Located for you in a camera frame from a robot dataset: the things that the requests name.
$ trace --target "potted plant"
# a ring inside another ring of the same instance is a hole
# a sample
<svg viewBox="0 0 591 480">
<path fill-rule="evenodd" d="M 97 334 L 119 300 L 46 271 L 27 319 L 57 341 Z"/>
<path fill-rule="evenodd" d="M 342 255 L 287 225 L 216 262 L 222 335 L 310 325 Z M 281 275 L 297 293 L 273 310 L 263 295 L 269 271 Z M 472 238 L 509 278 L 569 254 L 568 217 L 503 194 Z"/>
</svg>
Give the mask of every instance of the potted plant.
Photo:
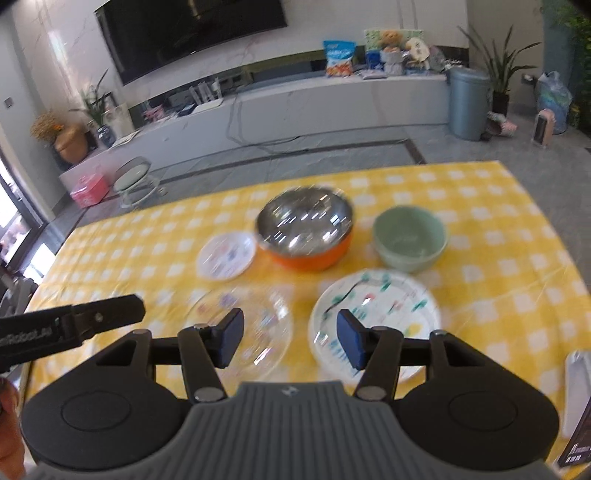
<svg viewBox="0 0 591 480">
<path fill-rule="evenodd" d="M 573 48 L 574 68 L 570 76 L 575 102 L 571 105 L 570 124 L 591 132 L 591 19 L 566 2 L 549 2 L 547 11 L 556 24 L 568 28 Z"/>
<path fill-rule="evenodd" d="M 525 50 L 529 50 L 530 48 L 536 47 L 541 44 L 541 42 L 534 42 L 526 47 L 523 47 L 519 50 L 513 50 L 509 52 L 508 46 L 509 41 L 511 40 L 511 35 L 513 33 L 513 25 L 509 29 L 509 33 L 505 38 L 505 44 L 503 50 L 499 52 L 496 47 L 496 43 L 492 41 L 492 52 L 491 55 L 490 49 L 486 46 L 484 40 L 480 34 L 474 29 L 474 27 L 470 27 L 470 29 L 474 32 L 474 36 L 470 35 L 467 31 L 465 31 L 462 27 L 458 27 L 460 31 L 466 36 L 468 41 L 476 51 L 482 55 L 486 69 L 488 71 L 488 75 L 491 77 L 492 82 L 492 111 L 495 113 L 502 113 L 503 115 L 507 114 L 507 109 L 509 106 L 509 81 L 511 77 L 520 70 L 527 70 L 527 69 L 534 69 L 537 68 L 535 65 L 515 65 L 515 61 L 519 54 Z"/>
<path fill-rule="evenodd" d="M 31 125 L 31 136 L 53 145 L 60 157 L 71 165 L 81 162 L 88 155 L 88 143 L 82 126 L 64 125 L 52 111 L 37 117 Z"/>
<path fill-rule="evenodd" d="M 80 97 L 84 103 L 84 108 L 73 108 L 70 112 L 83 112 L 90 117 L 89 125 L 96 128 L 98 139 L 104 146 L 110 148 L 115 143 L 116 139 L 113 132 L 111 132 L 109 125 L 105 123 L 103 117 L 106 111 L 107 94 L 99 94 L 100 84 L 104 80 L 108 71 L 109 69 L 105 70 L 96 86 L 90 85 L 87 90 L 80 91 Z"/>
</svg>

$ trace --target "white paper plate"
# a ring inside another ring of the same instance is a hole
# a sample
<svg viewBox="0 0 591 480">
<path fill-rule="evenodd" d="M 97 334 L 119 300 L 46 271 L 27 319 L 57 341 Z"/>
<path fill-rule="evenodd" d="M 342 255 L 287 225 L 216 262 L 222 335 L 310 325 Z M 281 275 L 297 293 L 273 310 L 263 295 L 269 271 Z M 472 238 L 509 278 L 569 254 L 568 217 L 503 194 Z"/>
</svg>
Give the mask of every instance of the white paper plate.
<svg viewBox="0 0 591 480">
<path fill-rule="evenodd" d="M 199 252 L 197 272 L 211 280 L 229 280 L 250 266 L 255 253 L 255 240 L 247 232 L 216 235 Z"/>
<path fill-rule="evenodd" d="M 308 324 L 310 349 L 318 363 L 343 382 L 356 385 L 362 372 L 354 369 L 336 334 L 336 316 L 349 309 L 366 327 L 384 325 L 405 337 L 428 339 L 441 328 L 439 308 L 418 281 L 393 270 L 362 270 L 333 283 L 318 299 Z M 401 367 L 399 381 L 422 367 Z"/>
</svg>

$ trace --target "paper plate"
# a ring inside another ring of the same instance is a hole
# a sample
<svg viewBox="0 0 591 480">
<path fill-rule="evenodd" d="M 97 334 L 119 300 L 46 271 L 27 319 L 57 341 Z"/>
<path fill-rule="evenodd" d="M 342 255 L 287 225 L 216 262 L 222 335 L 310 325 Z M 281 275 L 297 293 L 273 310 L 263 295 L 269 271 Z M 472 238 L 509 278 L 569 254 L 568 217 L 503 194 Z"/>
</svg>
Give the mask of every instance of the paper plate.
<svg viewBox="0 0 591 480">
<path fill-rule="evenodd" d="M 431 293 L 418 281 L 393 270 L 362 270 L 333 283 L 318 299 L 308 338 L 318 363 L 343 382 L 356 385 L 362 372 L 354 369 L 336 334 L 336 316 L 349 309 L 366 327 L 384 325 L 405 337 L 428 339 L 441 328 L 439 308 Z M 422 367 L 401 367 L 399 381 Z"/>
<path fill-rule="evenodd" d="M 197 272 L 211 280 L 229 280 L 250 266 L 255 253 L 256 243 L 249 233 L 216 235 L 199 252 Z"/>
<path fill-rule="evenodd" d="M 226 388 L 266 377 L 285 355 L 293 328 L 281 295 L 250 288 L 221 288 L 206 294 L 189 311 L 189 322 L 216 325 L 232 308 L 244 312 L 244 335 L 230 365 L 217 371 Z"/>
</svg>

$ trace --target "snack bag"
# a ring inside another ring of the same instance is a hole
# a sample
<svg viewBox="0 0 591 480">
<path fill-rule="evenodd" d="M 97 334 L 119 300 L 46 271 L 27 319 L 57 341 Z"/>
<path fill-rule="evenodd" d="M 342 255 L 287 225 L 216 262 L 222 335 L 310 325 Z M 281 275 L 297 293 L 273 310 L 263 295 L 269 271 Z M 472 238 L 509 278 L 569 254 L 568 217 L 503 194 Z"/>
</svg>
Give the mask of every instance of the snack bag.
<svg viewBox="0 0 591 480">
<path fill-rule="evenodd" d="M 355 46 L 355 42 L 352 41 L 326 40 L 324 42 L 326 76 L 347 77 L 353 75 Z"/>
<path fill-rule="evenodd" d="M 365 61 L 369 70 L 384 70 L 382 64 L 382 57 L 379 54 L 379 50 L 366 50 Z"/>
<path fill-rule="evenodd" d="M 556 117 L 554 134 L 566 132 L 567 117 L 573 96 L 560 80 L 560 74 L 558 72 L 544 73 L 538 79 L 535 92 L 538 95 L 538 110 L 547 108 L 554 112 Z"/>
</svg>

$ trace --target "orange bowl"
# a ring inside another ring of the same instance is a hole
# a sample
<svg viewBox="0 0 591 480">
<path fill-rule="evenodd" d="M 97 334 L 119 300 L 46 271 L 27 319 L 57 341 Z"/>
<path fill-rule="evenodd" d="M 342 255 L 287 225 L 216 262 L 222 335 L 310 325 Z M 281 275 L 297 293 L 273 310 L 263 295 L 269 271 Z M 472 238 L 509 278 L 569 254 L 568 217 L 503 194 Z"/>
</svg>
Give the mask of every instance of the orange bowl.
<svg viewBox="0 0 591 480">
<path fill-rule="evenodd" d="M 353 232 L 349 232 L 338 245 L 335 245 L 330 250 L 318 255 L 309 255 L 307 257 L 283 257 L 272 250 L 263 249 L 262 247 L 261 249 L 265 250 L 273 261 L 284 267 L 298 271 L 315 272 L 326 270 L 343 258 L 351 246 L 352 238 Z"/>
<path fill-rule="evenodd" d="M 277 263 L 300 271 L 325 270 L 351 245 L 353 206 L 340 190 L 298 187 L 268 202 L 255 228 L 260 247 Z"/>
</svg>

